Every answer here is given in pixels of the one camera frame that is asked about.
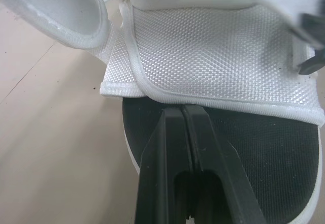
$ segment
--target black footbed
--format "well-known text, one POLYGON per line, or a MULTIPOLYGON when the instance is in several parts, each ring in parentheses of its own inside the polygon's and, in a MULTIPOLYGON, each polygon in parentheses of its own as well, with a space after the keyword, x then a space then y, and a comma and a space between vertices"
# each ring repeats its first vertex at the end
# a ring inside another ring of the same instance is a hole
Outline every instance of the black footbed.
MULTIPOLYGON (((124 129, 138 165, 163 108, 172 106, 149 98, 123 99, 124 129)), ((311 198, 317 178, 317 126, 278 117, 205 110, 217 133, 237 150, 267 222, 289 223, 297 217, 311 198)))

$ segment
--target black buckle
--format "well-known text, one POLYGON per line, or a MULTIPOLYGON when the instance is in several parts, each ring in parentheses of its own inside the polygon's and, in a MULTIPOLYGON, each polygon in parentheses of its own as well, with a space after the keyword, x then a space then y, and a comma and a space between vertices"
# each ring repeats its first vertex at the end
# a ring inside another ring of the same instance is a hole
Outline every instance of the black buckle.
POLYGON ((135 224, 266 223, 232 145, 201 106, 165 108, 143 150, 135 224))
POLYGON ((315 50, 315 56, 302 63, 299 74, 309 75, 325 66, 325 49, 315 50))

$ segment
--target floor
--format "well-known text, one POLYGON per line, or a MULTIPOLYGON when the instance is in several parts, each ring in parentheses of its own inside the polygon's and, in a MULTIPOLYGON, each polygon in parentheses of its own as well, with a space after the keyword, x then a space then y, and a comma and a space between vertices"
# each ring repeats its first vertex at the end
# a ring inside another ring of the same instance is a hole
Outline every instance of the floor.
MULTIPOLYGON (((105 65, 1 3, 0 22, 0 223, 133 223, 138 175, 121 99, 99 95, 105 65)), ((318 84, 325 108, 325 69, 318 84)), ((313 224, 325 216, 324 176, 313 224)))

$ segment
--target black plastic part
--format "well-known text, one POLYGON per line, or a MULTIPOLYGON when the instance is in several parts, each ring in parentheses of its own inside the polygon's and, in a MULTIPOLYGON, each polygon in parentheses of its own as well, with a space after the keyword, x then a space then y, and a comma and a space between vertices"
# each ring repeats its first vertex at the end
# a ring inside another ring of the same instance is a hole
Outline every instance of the black plastic part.
POLYGON ((325 49, 315 50, 315 56, 302 63, 299 74, 309 75, 325 66, 325 49))
POLYGON ((236 150, 200 106, 165 108, 141 156, 135 224, 266 223, 236 150))
POLYGON ((232 222, 223 216, 223 222, 216 217, 211 223, 266 223, 233 146, 215 132, 203 107, 184 106, 183 114, 189 128, 194 171, 198 175, 209 173, 220 179, 231 213, 232 222))
POLYGON ((186 220, 183 200, 188 195, 185 184, 190 182, 191 172, 188 151, 181 111, 165 109, 142 153, 136 224, 181 224, 176 220, 186 220), (178 192, 178 201, 176 188, 183 191, 178 192))
POLYGON ((325 45, 325 17, 301 15, 301 28, 320 44, 325 45))

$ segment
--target woven fabric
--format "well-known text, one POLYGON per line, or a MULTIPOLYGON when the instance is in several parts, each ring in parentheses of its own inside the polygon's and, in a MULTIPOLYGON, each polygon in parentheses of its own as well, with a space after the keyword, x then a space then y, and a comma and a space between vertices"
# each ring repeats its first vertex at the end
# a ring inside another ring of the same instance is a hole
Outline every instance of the woven fabric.
POLYGON ((138 88, 131 70, 131 64, 123 38, 123 25, 120 30, 116 31, 115 44, 108 58, 100 94, 123 97, 144 96, 138 88))
MULTIPOLYGON (((131 62, 149 97, 324 123, 315 78, 294 69, 297 45, 276 13, 258 5, 133 14, 139 59, 131 62)), ((300 44, 306 60, 309 49, 300 44)))

